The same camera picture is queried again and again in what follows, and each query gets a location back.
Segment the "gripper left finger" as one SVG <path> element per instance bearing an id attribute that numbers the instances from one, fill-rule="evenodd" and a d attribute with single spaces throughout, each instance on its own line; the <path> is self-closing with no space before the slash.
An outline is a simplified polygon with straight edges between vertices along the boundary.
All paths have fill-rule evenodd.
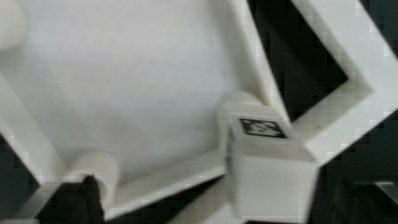
<path id="1" fill-rule="evenodd" d="M 86 176 L 79 183 L 65 182 L 40 190 L 17 217 L 36 219 L 40 224 L 106 224 L 95 176 Z"/>

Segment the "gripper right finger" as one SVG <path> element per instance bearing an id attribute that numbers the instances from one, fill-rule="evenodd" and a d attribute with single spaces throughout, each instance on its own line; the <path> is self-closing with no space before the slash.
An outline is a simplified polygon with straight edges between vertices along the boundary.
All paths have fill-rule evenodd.
<path id="1" fill-rule="evenodd" d="M 398 203 L 374 183 L 342 182 L 331 224 L 398 224 Z"/>

